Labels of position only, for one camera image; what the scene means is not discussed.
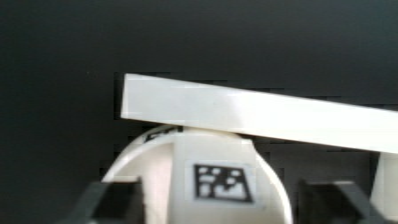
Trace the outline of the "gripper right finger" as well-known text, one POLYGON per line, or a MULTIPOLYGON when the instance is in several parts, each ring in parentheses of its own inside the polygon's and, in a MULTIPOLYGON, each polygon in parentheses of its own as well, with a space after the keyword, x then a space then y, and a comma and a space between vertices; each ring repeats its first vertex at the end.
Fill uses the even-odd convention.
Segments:
POLYGON ((298 189, 298 224, 380 224, 380 213, 352 181, 300 181, 298 189))

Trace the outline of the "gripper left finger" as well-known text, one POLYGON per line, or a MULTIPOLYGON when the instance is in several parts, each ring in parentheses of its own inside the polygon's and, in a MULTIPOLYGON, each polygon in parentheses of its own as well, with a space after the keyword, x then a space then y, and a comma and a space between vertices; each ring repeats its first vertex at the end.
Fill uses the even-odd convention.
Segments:
POLYGON ((94 182, 67 216, 67 224, 145 224, 142 182, 94 182))

